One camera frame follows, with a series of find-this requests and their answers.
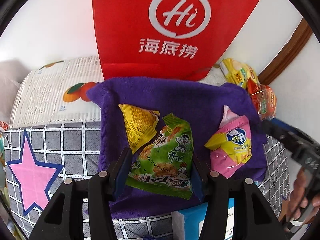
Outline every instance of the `white and blue logo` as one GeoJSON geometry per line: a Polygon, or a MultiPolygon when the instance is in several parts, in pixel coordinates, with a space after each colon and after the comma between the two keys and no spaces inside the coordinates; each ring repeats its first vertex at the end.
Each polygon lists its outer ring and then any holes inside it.
{"type": "Polygon", "coordinates": [[[228,141],[232,141],[233,143],[238,144],[238,145],[243,145],[245,143],[245,141],[247,140],[245,130],[243,130],[241,128],[230,130],[226,134],[226,137],[227,137],[228,141]]]}

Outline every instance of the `orange fruit print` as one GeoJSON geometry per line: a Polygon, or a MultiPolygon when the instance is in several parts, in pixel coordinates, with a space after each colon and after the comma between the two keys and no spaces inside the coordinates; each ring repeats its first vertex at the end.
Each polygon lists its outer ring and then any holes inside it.
{"type": "Polygon", "coordinates": [[[86,84],[84,84],[81,89],[80,89],[80,97],[83,101],[89,102],[91,101],[88,97],[86,92],[90,89],[93,88],[96,85],[95,82],[88,82],[86,84]]]}
{"type": "Polygon", "coordinates": [[[49,67],[52,67],[54,64],[56,64],[56,63],[61,63],[61,62],[64,62],[64,60],[57,61],[57,62],[54,62],[54,63],[50,63],[50,64],[48,64],[48,65],[44,65],[44,66],[43,66],[42,68],[40,68],[40,69],[49,68],[49,67]]]}
{"type": "Polygon", "coordinates": [[[66,92],[64,92],[63,98],[62,98],[62,100],[64,102],[70,103],[70,102],[76,101],[76,100],[78,100],[80,98],[80,90],[79,89],[77,89],[77,90],[75,90],[75,91],[70,93],[71,89],[74,88],[75,86],[72,86],[72,87],[68,88],[66,90],[66,92]]]}

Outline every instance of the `purple towel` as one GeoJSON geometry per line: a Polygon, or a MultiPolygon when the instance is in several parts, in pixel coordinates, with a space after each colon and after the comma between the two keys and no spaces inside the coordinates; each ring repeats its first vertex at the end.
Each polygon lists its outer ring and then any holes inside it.
{"type": "MultiPolygon", "coordinates": [[[[210,150],[204,144],[218,130],[223,106],[228,105],[234,113],[248,117],[252,133],[252,157],[233,177],[250,177],[257,181],[264,179],[267,162],[262,144],[267,143],[267,138],[259,132],[257,111],[241,87],[229,83],[216,87],[191,81],[145,77],[111,78],[97,84],[87,95],[101,108],[99,170],[105,170],[111,161],[118,159],[124,147],[129,146],[123,114],[118,104],[158,110],[161,117],[173,112],[188,121],[192,130],[194,153],[208,165],[210,150]]],[[[162,127],[164,122],[160,119],[157,131],[162,127]]],[[[110,209],[113,218],[126,219],[160,215],[198,204],[199,200],[194,195],[190,200],[185,200],[125,186],[118,200],[110,203],[110,209]]]]}

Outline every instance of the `orange snack packet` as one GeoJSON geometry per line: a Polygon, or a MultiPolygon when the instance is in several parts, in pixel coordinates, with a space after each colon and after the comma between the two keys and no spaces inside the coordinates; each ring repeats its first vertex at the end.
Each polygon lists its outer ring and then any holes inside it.
{"type": "Polygon", "coordinates": [[[247,82],[247,91],[261,120],[276,116],[277,98],[271,87],[256,84],[251,78],[247,82]]]}

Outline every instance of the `metal screw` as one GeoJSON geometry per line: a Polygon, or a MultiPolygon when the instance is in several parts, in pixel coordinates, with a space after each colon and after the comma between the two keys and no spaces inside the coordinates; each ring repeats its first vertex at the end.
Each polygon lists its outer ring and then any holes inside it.
{"type": "Polygon", "coordinates": [[[250,179],[250,178],[246,178],[246,179],[244,180],[244,182],[245,182],[246,184],[252,184],[252,183],[253,183],[253,180],[250,179]]]}
{"type": "Polygon", "coordinates": [[[216,178],[219,176],[219,173],[217,171],[210,171],[210,176],[216,178]]]}
{"type": "Polygon", "coordinates": [[[106,171],[100,171],[99,172],[99,177],[101,177],[101,178],[103,178],[103,177],[105,177],[107,175],[108,175],[108,172],[106,172],[106,171]]]}
{"type": "Polygon", "coordinates": [[[64,180],[64,184],[70,184],[72,182],[72,179],[71,178],[66,178],[65,180],[64,180]]]}

